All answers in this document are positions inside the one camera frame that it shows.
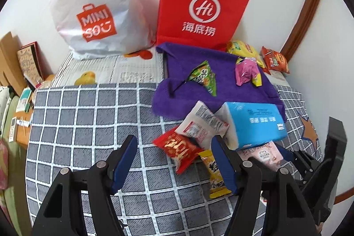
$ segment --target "brown star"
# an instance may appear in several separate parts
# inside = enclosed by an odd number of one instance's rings
[[[300,114],[299,116],[302,124],[304,125],[304,130],[302,131],[301,139],[312,142],[315,148],[315,155],[316,155],[318,135],[312,126],[310,118],[308,117],[307,119],[305,119]]]

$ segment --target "green bedding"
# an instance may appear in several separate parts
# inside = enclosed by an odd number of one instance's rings
[[[14,96],[8,109],[3,133],[4,144],[8,148],[8,188],[4,191],[6,206],[11,221],[19,236],[29,236],[31,222],[26,199],[25,167],[27,151],[16,142],[8,142],[10,124],[16,111],[18,96]]]

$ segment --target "white circle logo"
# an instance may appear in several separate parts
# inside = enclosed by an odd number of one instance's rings
[[[210,23],[216,20],[220,10],[221,7],[218,0],[192,0],[189,4],[190,16],[199,23]]]

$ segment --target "yellow snack package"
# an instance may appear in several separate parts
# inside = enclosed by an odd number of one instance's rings
[[[221,177],[219,168],[211,151],[205,150],[198,154],[210,173],[210,199],[231,193],[231,191],[225,187],[224,180]]]
[[[254,57],[261,68],[266,67],[254,47],[241,40],[229,41],[226,46],[226,52],[242,57]]]

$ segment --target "hi logo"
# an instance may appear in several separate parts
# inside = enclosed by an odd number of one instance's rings
[[[83,6],[83,10],[76,17],[87,42],[117,34],[112,13],[105,4],[95,7],[89,3]]]
[[[199,23],[210,23],[220,14],[218,0],[192,0],[189,4],[190,16]]]

